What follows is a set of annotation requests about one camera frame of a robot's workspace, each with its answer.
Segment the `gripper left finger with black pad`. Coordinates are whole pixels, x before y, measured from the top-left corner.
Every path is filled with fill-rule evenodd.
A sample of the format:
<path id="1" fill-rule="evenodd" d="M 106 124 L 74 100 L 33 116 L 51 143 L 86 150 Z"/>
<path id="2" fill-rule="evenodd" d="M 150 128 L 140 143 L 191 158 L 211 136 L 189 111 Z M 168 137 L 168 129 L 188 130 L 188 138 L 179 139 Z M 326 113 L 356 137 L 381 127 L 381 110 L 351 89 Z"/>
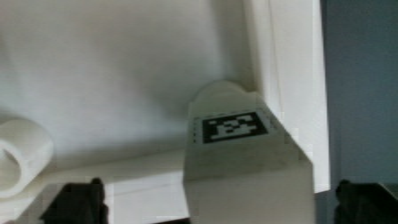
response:
<path id="1" fill-rule="evenodd" d="M 93 178 L 85 183 L 49 184 L 13 224 L 108 224 L 101 179 Z"/>

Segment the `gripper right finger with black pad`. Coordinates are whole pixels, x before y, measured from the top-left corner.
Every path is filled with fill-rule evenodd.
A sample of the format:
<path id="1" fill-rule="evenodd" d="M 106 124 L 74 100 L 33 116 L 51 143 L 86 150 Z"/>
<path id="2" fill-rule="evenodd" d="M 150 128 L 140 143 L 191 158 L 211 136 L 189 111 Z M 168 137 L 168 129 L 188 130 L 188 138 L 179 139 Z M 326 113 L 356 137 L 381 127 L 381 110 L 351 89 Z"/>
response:
<path id="1" fill-rule="evenodd" d="M 398 183 L 339 182 L 333 224 L 398 224 Z"/>

